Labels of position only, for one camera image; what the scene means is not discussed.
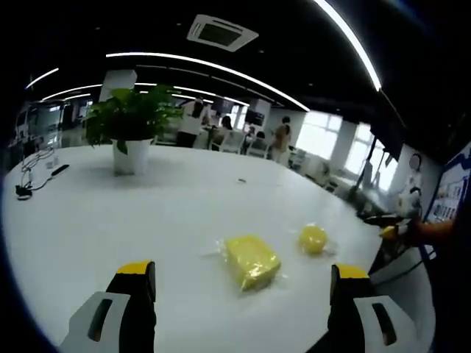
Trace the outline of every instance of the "white table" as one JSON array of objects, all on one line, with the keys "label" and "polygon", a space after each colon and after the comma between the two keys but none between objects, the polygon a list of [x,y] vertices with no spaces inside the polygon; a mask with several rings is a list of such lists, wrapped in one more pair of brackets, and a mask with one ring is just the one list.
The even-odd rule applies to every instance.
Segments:
[{"label": "white table", "polygon": [[[17,166],[3,207],[15,278],[56,345],[121,265],[152,259],[156,352],[304,353],[327,329],[331,265],[368,271],[380,246],[378,229],[342,200],[272,161],[151,146],[149,172],[137,178],[113,176],[109,146],[57,153],[70,168],[20,202]],[[49,175],[40,170],[36,179]],[[311,222],[339,244],[336,256],[298,252],[299,231]],[[240,296],[220,257],[208,254],[217,240],[244,233],[278,253],[287,278]]]}]

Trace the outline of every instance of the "plastic wrap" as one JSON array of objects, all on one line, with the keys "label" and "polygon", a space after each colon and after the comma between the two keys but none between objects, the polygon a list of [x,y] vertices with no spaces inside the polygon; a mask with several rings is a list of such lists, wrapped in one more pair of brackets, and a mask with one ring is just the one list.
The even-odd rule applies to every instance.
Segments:
[{"label": "plastic wrap", "polygon": [[255,235],[224,241],[228,266],[241,290],[266,287],[281,267],[279,257]]},{"label": "plastic wrap", "polygon": [[302,228],[298,239],[301,251],[308,255],[335,254],[337,243],[327,236],[325,230],[316,224],[308,224]]}]

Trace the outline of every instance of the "chair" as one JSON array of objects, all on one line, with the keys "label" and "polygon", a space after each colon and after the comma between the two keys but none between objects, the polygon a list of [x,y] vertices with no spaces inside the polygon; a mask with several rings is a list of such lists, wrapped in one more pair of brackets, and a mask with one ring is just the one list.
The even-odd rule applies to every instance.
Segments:
[{"label": "chair", "polygon": [[266,159],[268,157],[269,144],[263,138],[256,138],[249,144],[247,156]]},{"label": "chair", "polygon": [[177,144],[177,134],[180,124],[178,121],[170,121],[170,124],[166,126],[163,131],[162,137],[155,137],[152,144],[155,145],[165,145],[165,146],[174,146]]},{"label": "chair", "polygon": [[211,147],[216,147],[220,152],[240,154],[242,143],[244,143],[244,134],[237,131],[228,131],[220,145],[211,143]]},{"label": "chair", "polygon": [[316,184],[325,187],[330,181],[330,165],[326,160],[321,157],[311,156],[309,163],[306,167],[305,175],[307,178],[313,180]]}]

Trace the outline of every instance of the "person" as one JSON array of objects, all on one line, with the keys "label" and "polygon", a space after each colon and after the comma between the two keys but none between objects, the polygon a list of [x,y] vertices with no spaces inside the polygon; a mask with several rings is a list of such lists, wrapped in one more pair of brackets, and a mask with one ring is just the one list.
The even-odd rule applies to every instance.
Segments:
[{"label": "person", "polygon": [[232,131],[233,126],[230,121],[230,116],[225,116],[221,120],[221,127],[218,128],[216,136],[214,136],[213,142],[220,145],[229,131]]},{"label": "person", "polygon": [[191,148],[199,135],[203,119],[209,118],[209,108],[202,97],[183,105],[183,119],[177,134],[177,146]]},{"label": "person", "polygon": [[275,141],[272,144],[272,159],[276,163],[281,162],[281,157],[288,149],[288,143],[291,140],[291,119],[285,116],[282,124],[275,131]]},{"label": "person", "polygon": [[244,143],[242,144],[242,154],[247,153],[247,149],[249,148],[251,142],[254,141],[255,137],[255,127],[251,126],[249,127],[249,131],[247,134],[244,136]]},{"label": "person", "polygon": [[469,257],[471,254],[471,192],[468,190],[452,221],[424,224],[403,221],[381,233],[409,246],[432,245],[436,257],[427,262],[436,315],[434,352],[461,352],[468,333]]}]

